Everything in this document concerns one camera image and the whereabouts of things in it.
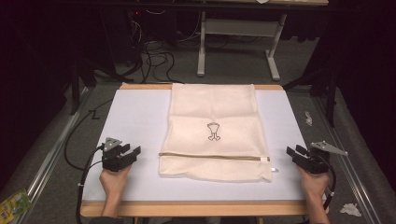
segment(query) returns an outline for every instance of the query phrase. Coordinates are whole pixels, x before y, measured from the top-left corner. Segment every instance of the wooden table edge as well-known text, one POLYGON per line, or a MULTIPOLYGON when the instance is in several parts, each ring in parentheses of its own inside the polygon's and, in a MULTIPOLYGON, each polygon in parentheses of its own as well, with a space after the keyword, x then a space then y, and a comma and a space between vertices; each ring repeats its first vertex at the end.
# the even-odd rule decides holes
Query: wooden table edge
MULTIPOLYGON (((254 88, 256 90, 283 91, 282 86, 279 85, 254 85, 254 88)), ((120 90, 172 90, 172 84, 122 84, 120 90)))
MULTIPOLYGON (((82 202, 84 217, 101 216, 104 202, 82 202)), ((121 217, 259 217, 307 215, 305 201, 122 202, 121 217)))

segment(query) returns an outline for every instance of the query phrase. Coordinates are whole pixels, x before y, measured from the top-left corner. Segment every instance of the paper scrap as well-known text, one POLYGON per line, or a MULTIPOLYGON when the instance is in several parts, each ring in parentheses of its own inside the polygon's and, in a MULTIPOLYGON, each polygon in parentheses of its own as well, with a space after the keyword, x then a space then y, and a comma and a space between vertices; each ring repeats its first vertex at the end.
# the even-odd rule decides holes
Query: paper scrap
POLYGON ((306 122, 309 126, 312 126, 312 118, 311 118, 311 115, 309 114, 308 111, 305 111, 305 116, 306 116, 305 122, 306 122))
POLYGON ((346 203, 344 204, 344 207, 341 209, 340 213, 347 213, 355 217, 361 217, 361 212, 359 212, 356 206, 357 205, 353 203, 346 203))

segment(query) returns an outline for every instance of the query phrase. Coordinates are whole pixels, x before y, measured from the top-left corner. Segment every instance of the gray carpet floor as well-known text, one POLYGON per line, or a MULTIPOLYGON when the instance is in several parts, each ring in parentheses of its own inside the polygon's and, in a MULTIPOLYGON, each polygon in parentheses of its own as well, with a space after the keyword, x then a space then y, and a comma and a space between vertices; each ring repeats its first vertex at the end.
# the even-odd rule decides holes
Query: gray carpet floor
MULTIPOLYGON (((224 45, 224 39, 214 38, 208 40, 206 50, 206 70, 204 77, 196 76, 198 45, 197 39, 189 42, 179 43, 177 48, 169 47, 166 44, 153 43, 148 45, 151 54, 151 63, 161 63, 163 57, 154 57, 155 52, 172 52, 175 57, 175 66, 169 73, 172 79, 185 83, 208 83, 208 84, 286 84, 299 77, 309 61, 309 57, 316 45, 316 41, 299 43, 296 39, 280 41, 276 51, 276 64, 281 80, 274 82, 270 78, 269 68, 264 59, 263 50, 269 46, 268 39, 258 39, 237 37, 230 39, 224 45)), ((143 56, 143 70, 148 70, 147 55, 143 56)), ((166 80, 166 70, 171 65, 169 62, 158 66, 155 70, 151 69, 148 82, 156 82, 158 79, 166 80)), ((128 69, 122 64, 118 65, 120 72, 128 69)), ((142 80, 140 73, 131 75, 136 82, 142 80)), ((107 79, 97 78, 98 85, 89 91, 87 102, 79 109, 81 119, 93 109, 111 99, 120 83, 107 79)), ((326 121, 322 118, 323 111, 320 109, 322 99, 312 98, 307 93, 307 87, 299 87, 288 92, 290 104, 295 113, 295 117, 302 131, 304 140, 307 144, 326 140, 331 144, 340 144, 347 148, 349 158, 360 181, 357 188, 354 188, 353 181, 345 170, 343 161, 332 156, 331 163, 337 173, 337 186, 335 196, 331 203, 329 217, 332 223, 396 223, 396 216, 393 209, 396 207, 395 192, 389 186, 387 179, 377 166, 377 163, 364 144, 364 140, 359 134, 359 130, 350 117, 347 106, 345 105, 342 93, 337 92, 337 105, 334 110, 335 129, 329 128, 326 121), (314 121, 313 126, 305 123, 304 112, 308 111, 314 121), (367 194, 363 197, 368 198, 363 203, 359 200, 359 191, 363 186, 367 194), (340 210, 346 203, 356 203, 358 209, 363 213, 362 217, 353 217, 341 214, 340 210)), ((70 90, 65 93, 70 99, 70 90)), ((96 117, 99 119, 86 119, 76 129, 70 138, 67 152, 70 161, 78 166, 83 166, 92 150, 97 146, 98 138, 106 121, 106 115, 110 108, 106 104, 97 110, 96 117)), ((40 135, 25 156, 14 175, 2 190, 0 199, 4 200, 18 189, 32 185, 41 164, 46 159, 49 152, 62 135, 67 121, 70 119, 69 112, 72 106, 69 100, 64 109, 53 119, 47 129, 40 135)), ((80 180, 81 172, 67 165, 64 156, 60 155, 56 159, 56 165, 51 170, 48 178, 43 183, 43 188, 38 192, 39 197, 35 201, 35 206, 30 210, 24 223, 76 223, 75 210, 77 202, 77 185, 80 180)), ((297 223, 302 221, 301 217, 265 217, 264 223, 297 223)))

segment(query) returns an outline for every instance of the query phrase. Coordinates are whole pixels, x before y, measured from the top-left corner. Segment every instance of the white paper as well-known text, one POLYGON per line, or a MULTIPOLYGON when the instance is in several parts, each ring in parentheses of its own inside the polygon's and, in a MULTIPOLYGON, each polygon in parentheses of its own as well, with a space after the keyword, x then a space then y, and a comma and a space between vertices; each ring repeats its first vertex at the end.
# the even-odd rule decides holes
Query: white paper
MULTIPOLYGON (((188 178, 160 177, 159 156, 166 132, 170 90, 117 91, 98 146, 107 137, 116 138, 131 148, 141 146, 141 154, 128 175, 124 201, 266 201, 303 200, 300 174, 286 147, 305 146, 304 139, 284 91, 256 91, 262 116, 264 139, 272 164, 279 170, 271 183, 224 183, 188 178)), ((92 163, 101 160, 98 151, 92 163)), ((99 181, 102 165, 91 168, 83 201, 104 201, 99 181)))

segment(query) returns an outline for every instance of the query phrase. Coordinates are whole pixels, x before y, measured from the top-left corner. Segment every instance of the table surface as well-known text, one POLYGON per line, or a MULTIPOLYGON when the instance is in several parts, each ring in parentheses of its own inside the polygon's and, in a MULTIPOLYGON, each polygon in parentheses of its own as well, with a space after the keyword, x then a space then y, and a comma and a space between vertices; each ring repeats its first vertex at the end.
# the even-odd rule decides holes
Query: table surface
MULTIPOLYGON (((264 139, 274 180, 224 183, 186 177, 161 177, 159 156, 167 132, 170 85, 127 85, 118 90, 98 146, 107 137, 131 148, 141 146, 128 175, 120 216, 267 216, 306 215, 300 175, 286 147, 304 146, 286 93, 279 86, 255 86, 264 139)), ((92 163, 101 160, 98 151, 92 163)), ((91 168, 84 188, 81 214, 101 214, 106 195, 98 176, 101 165, 91 168)))

